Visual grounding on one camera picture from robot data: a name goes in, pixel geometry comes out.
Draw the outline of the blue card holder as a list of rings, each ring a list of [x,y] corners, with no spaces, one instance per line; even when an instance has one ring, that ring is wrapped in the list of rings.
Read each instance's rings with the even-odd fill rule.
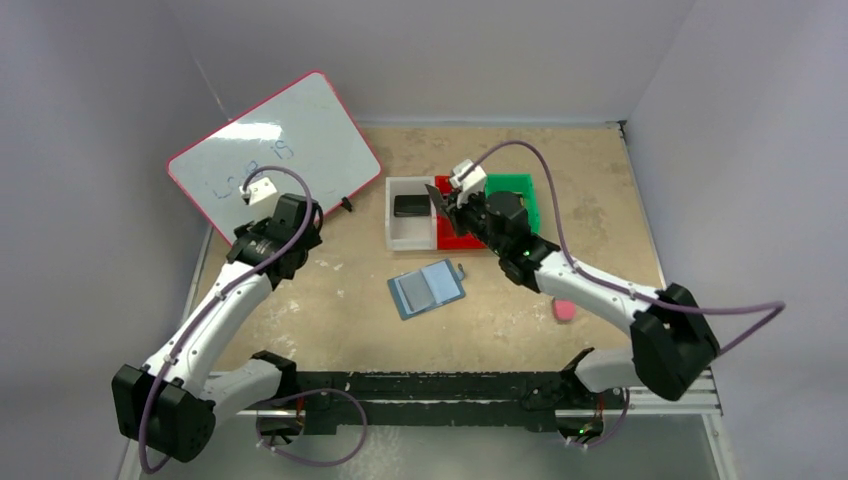
[[[402,321],[441,308],[466,296],[461,264],[443,259],[387,281],[387,287]]]

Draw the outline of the dark grey card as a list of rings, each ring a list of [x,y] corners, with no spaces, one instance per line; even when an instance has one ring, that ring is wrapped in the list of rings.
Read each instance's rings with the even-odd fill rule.
[[[441,217],[447,217],[447,212],[445,209],[447,203],[445,196],[442,194],[442,192],[435,185],[432,184],[425,184],[425,188],[436,214]]]

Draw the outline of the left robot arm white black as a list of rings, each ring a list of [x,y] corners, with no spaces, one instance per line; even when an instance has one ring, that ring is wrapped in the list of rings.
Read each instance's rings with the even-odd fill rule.
[[[267,350],[228,374],[209,375],[247,317],[306,264],[322,226],[316,201],[288,193],[271,216],[236,228],[217,279],[188,320],[142,366],[123,365],[114,375],[123,436],[187,463],[241,409],[298,392],[295,362]]]

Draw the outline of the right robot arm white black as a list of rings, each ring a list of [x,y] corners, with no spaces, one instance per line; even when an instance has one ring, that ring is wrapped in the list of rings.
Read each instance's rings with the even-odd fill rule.
[[[473,193],[464,203],[459,191],[443,195],[433,189],[429,196],[457,234],[473,236],[497,256],[512,283],[569,300],[628,336],[627,348],[588,348],[575,357],[563,371],[570,386],[593,393],[644,386],[676,401],[718,357],[718,341],[686,288],[611,289],[616,276],[568,261],[561,247],[534,233],[513,192]]]

